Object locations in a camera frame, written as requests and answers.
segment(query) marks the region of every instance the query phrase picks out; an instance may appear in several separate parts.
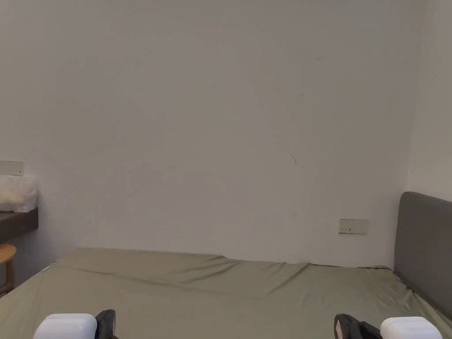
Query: wall-mounted desk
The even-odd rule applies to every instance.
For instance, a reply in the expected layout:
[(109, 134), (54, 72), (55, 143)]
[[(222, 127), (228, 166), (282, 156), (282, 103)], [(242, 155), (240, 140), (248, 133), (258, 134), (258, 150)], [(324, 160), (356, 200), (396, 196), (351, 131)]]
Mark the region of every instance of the wall-mounted desk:
[(27, 213), (0, 212), (0, 244), (37, 228), (37, 208)]

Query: electrical outlet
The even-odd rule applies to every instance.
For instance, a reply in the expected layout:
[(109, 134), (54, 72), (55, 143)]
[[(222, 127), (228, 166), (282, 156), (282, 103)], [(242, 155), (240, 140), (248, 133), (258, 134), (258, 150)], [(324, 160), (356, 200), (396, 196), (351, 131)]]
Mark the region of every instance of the electrical outlet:
[(339, 233), (345, 234), (368, 234), (368, 219), (339, 219)]
[(0, 174), (24, 175), (24, 163), (21, 161), (0, 161)]

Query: white plastic bag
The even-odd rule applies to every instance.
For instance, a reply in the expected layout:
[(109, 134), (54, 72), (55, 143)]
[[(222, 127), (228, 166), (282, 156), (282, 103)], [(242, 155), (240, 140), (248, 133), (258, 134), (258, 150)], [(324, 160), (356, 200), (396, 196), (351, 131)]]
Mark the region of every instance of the white plastic bag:
[(37, 197), (33, 179), (0, 175), (0, 212), (29, 212), (36, 207)]

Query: white plastic cap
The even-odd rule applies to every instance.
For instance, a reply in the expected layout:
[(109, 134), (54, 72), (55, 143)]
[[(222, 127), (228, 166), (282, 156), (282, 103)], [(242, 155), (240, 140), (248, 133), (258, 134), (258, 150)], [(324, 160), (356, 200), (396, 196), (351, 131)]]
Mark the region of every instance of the white plastic cap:
[(38, 326), (33, 339), (94, 339), (96, 329), (91, 314), (51, 314)]
[(381, 323), (383, 339), (442, 339), (438, 329), (423, 317), (388, 318)]

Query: white wall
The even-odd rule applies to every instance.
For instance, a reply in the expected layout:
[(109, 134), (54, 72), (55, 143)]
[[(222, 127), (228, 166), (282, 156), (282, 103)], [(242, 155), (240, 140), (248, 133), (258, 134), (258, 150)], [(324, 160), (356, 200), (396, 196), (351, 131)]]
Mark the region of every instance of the white wall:
[(452, 1), (430, 1), (410, 149), (410, 190), (452, 200)]
[[(77, 246), (392, 265), (422, 2), (0, 2), (23, 278)], [(368, 236), (338, 235), (369, 218)]]

